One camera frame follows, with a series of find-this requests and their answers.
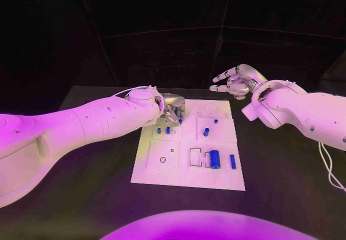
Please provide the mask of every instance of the cable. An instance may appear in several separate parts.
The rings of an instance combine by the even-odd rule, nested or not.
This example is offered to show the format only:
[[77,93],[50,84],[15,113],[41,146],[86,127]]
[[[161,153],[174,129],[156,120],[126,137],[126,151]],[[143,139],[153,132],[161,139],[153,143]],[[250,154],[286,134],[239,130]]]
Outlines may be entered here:
[[[324,156],[324,151],[322,151],[322,148],[326,152],[326,155],[329,157],[329,165],[328,165],[328,162],[326,162],[326,159],[325,159],[325,156]],[[325,148],[325,144],[322,142],[319,142],[319,153],[321,153],[321,156],[322,156],[322,160],[325,162],[325,166],[326,166],[326,170],[328,170],[328,179],[329,179],[329,182],[331,184],[339,188],[339,189],[344,189],[344,191],[346,191],[346,188],[345,186],[342,185],[342,183],[339,182],[338,178],[335,177],[334,173],[332,173],[332,170],[334,170],[334,160],[332,160],[332,157],[331,157],[331,153],[328,151],[328,149]],[[337,185],[334,182],[332,182],[332,177],[335,179],[335,181],[338,182],[339,185]]]
[[128,92],[128,91],[135,90],[135,89],[148,89],[148,88],[152,88],[152,86],[149,85],[149,86],[138,86],[138,87],[129,88],[128,90],[116,93],[116,94],[113,95],[113,97],[117,96],[117,95],[120,95],[122,93],[125,93],[125,92]]

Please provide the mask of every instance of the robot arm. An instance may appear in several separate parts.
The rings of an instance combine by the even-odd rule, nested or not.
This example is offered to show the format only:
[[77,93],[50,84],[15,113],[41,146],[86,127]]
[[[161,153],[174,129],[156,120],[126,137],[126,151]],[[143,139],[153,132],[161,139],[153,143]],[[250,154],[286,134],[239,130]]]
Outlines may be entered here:
[[122,137],[161,117],[179,124],[184,112],[184,97],[146,87],[126,98],[106,97],[45,115],[0,114],[0,208],[29,193],[68,152]]
[[210,89],[230,92],[237,99],[253,93],[252,104],[243,109],[252,121],[260,118],[273,129],[293,124],[306,137],[346,151],[346,97],[308,93],[296,82],[269,81],[247,64],[230,69],[213,81],[226,78],[228,85],[214,85]]

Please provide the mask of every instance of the blue battery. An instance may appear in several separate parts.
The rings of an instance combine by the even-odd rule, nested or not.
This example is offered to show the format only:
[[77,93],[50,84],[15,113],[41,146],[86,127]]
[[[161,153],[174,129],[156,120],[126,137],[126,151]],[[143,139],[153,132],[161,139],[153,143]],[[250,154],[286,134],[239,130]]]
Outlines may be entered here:
[[221,166],[221,156],[220,156],[220,151],[218,150],[213,150],[211,151],[211,168],[213,169],[220,169]]
[[231,155],[231,167],[233,169],[237,169],[237,159],[236,159],[236,155]]
[[205,137],[208,136],[208,134],[210,134],[210,128],[207,128],[207,129],[204,130],[204,136],[205,136]]

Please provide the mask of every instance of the dark background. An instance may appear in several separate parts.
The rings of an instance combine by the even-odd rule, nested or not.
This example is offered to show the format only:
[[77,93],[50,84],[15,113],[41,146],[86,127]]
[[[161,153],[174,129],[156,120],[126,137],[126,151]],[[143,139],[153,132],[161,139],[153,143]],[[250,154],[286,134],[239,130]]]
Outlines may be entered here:
[[74,85],[207,89],[241,63],[346,95],[346,2],[28,0],[0,8],[0,111],[55,111]]

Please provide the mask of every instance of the table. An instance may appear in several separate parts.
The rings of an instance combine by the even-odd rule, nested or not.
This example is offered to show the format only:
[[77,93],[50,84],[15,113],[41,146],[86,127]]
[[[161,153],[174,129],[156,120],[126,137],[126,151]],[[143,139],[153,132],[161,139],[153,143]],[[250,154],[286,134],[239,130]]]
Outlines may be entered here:
[[[61,110],[125,88],[74,86]],[[328,180],[318,142],[293,125],[249,121],[252,101],[202,89],[159,89],[188,99],[230,100],[246,191],[130,183],[142,130],[70,152],[32,192],[0,208],[0,239],[100,239],[155,214],[213,210],[244,214],[324,240],[345,238],[346,194]],[[346,184],[346,154],[328,147]]]

